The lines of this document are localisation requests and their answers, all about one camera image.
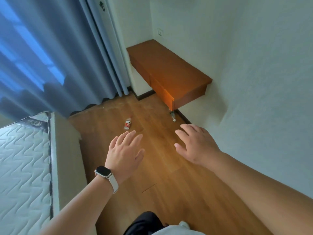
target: watch face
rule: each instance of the watch face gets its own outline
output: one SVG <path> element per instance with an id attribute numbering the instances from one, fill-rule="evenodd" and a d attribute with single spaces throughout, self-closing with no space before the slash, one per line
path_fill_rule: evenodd
<path id="1" fill-rule="evenodd" d="M 110 169 L 107 169 L 106 167 L 104 166 L 99 166 L 97 167 L 97 172 L 99 174 L 101 174 L 102 176 L 108 176 L 111 174 L 111 170 Z"/>

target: electrical outlet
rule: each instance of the electrical outlet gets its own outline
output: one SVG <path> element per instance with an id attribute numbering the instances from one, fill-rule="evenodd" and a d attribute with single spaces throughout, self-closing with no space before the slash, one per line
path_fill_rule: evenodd
<path id="1" fill-rule="evenodd" d="M 160 37 L 163 37 L 163 30 L 161 30 L 160 28 L 157 28 L 157 35 Z"/>

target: white mattress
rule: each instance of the white mattress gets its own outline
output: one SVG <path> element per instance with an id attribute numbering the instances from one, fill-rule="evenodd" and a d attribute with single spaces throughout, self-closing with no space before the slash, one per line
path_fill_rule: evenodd
<path id="1" fill-rule="evenodd" d="M 0 129 L 1 234 L 37 234 L 52 218 L 49 114 Z"/>

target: curtain fold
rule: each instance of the curtain fold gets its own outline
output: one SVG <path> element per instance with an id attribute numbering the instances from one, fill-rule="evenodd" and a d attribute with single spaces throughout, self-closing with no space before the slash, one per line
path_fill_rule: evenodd
<path id="1" fill-rule="evenodd" d="M 86 0 L 0 0 L 0 111 L 68 117 L 128 94 Z"/>

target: floor plank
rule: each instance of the floor plank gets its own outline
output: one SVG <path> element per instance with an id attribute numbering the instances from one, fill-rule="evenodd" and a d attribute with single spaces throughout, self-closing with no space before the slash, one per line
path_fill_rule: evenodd
<path id="1" fill-rule="evenodd" d="M 142 212 L 153 211 L 163 223 L 181 220 L 205 234 L 271 234 L 239 197 L 215 174 L 195 166 L 176 153 L 175 134 L 183 120 L 173 122 L 156 94 L 138 101 L 133 94 L 118 97 L 70 117 L 81 133 L 87 181 L 104 165 L 110 141 L 131 130 L 143 134 L 146 154 L 134 175 L 110 199 L 96 227 L 99 235 L 123 234 Z"/>

